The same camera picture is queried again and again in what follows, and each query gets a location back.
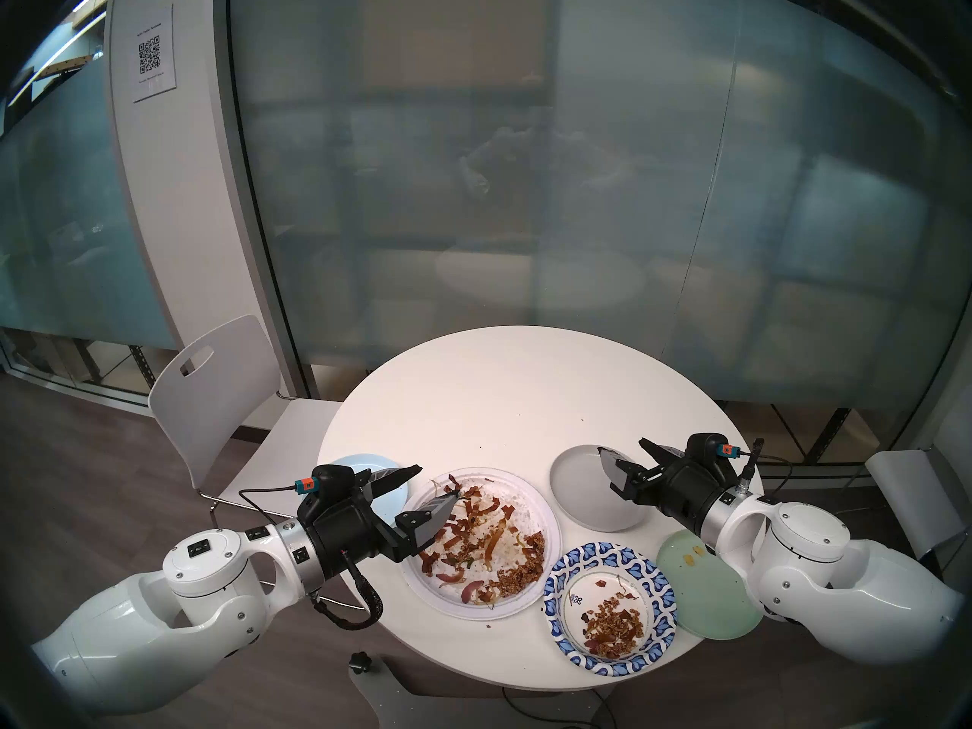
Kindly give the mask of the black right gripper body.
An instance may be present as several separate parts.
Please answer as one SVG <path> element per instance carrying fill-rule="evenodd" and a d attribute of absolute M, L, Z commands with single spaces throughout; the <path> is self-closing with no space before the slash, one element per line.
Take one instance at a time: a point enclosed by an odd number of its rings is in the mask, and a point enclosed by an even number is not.
<path fill-rule="evenodd" d="M 699 535 L 718 498 L 740 482 L 733 469 L 729 472 L 729 478 L 716 477 L 707 467 L 687 457 L 653 469 L 631 465 L 630 500 L 636 505 L 658 508 Z"/>

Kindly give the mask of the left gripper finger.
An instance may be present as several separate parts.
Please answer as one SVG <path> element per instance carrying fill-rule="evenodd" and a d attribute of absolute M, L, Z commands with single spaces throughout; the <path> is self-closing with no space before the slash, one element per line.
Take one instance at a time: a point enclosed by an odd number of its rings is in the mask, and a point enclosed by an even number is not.
<path fill-rule="evenodd" d="M 448 522 L 459 498 L 460 492 L 448 491 L 413 510 L 398 514 L 394 518 L 394 525 L 402 540 L 399 541 L 396 560 L 418 556 L 426 550 Z"/>
<path fill-rule="evenodd" d="M 355 475 L 355 487 L 365 500 L 376 500 L 407 486 L 410 479 L 418 475 L 423 467 L 394 467 L 393 469 L 362 470 Z"/>

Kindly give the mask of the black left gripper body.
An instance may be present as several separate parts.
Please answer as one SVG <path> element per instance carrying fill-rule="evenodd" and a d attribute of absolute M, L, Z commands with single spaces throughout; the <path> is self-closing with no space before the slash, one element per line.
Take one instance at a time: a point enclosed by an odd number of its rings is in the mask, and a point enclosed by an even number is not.
<path fill-rule="evenodd" d="M 352 563 L 383 555 L 395 563 L 404 560 L 404 537 L 351 498 L 332 505 L 319 492 L 305 494 L 297 519 L 315 550 L 323 574 L 339 574 Z"/>

